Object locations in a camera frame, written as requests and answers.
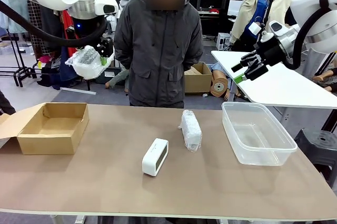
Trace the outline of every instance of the beige jacket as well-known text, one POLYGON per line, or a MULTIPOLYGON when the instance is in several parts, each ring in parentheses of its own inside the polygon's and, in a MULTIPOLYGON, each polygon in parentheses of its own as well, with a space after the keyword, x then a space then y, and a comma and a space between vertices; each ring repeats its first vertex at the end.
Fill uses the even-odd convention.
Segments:
POLYGON ((275 0, 272 4, 269 19, 266 25, 267 32, 271 32, 269 23, 270 21, 278 21, 280 24, 284 25, 285 14, 291 5, 291 0, 275 0))
POLYGON ((235 43, 236 40, 240 39, 246 26, 254 16, 257 8, 257 0, 243 0, 240 7, 239 14, 232 29, 232 37, 230 39, 231 43, 235 43))

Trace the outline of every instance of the black display screen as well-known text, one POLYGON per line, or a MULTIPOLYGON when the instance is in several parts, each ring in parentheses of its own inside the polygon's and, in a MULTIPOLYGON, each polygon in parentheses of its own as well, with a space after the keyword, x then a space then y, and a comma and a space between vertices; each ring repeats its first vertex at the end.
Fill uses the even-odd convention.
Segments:
POLYGON ((166 152, 167 152, 167 145, 165 146, 165 149, 163 150, 162 154, 160 155, 160 157, 159 157, 159 159, 158 159, 158 161, 156 163, 156 171, 158 170, 158 167, 161 164, 161 162, 162 162, 162 160, 163 160, 166 152))

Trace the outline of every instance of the wire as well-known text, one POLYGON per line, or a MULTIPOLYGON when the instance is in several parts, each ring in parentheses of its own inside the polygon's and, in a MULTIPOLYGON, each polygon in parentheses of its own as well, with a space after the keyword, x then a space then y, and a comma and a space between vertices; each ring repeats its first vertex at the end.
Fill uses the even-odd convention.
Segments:
POLYGON ((319 8, 314 14, 312 14, 309 19, 304 23, 300 29, 295 44, 293 52, 293 63, 290 63, 286 58, 283 60, 283 64, 290 70, 297 70, 301 66, 301 54, 302 45, 306 38, 306 35, 312 28, 312 26, 326 13, 330 12, 329 8, 319 8))
POLYGON ((96 29, 92 34, 79 38, 76 40, 67 40, 64 38, 56 37, 47 32, 42 31, 41 29, 35 27, 28 20, 22 17, 19 13, 11 9, 7 6, 3 1, 0 0, 0 12, 4 13, 6 16, 11 18, 17 24, 25 28, 28 32, 34 34, 35 36, 41 38, 44 41, 53 42, 59 46, 65 47, 81 47, 90 44, 98 37, 102 36, 107 28, 107 21, 104 17, 102 17, 102 21, 100 22, 100 26, 96 29))

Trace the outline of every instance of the blue shirt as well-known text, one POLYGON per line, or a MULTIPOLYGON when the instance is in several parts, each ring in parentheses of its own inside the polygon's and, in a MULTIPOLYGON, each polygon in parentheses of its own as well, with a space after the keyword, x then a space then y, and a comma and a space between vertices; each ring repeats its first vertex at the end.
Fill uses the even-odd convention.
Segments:
POLYGON ((253 18, 251 19, 251 21, 247 24, 247 26, 244 30, 244 34, 249 35, 249 36, 257 39, 257 35, 254 35, 251 31, 249 31, 249 27, 254 22, 259 22, 259 23, 263 22, 264 14, 265 14, 267 8, 268 8, 268 0, 257 0, 257 7, 256 7, 255 14, 254 14, 253 18))

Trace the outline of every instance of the bubble-wrapped package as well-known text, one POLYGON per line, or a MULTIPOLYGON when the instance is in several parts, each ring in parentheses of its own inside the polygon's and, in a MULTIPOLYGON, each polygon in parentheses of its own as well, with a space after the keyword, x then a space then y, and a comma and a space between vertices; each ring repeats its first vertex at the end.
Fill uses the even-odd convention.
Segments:
POLYGON ((65 64, 71 65, 77 75, 90 80, 99 77, 110 66, 113 59, 114 54, 107 58, 105 65, 102 65, 100 54, 92 46, 86 46, 74 53, 65 64))
POLYGON ((194 112, 183 111, 179 128, 183 131, 187 149, 196 152, 201 147, 202 133, 194 112))

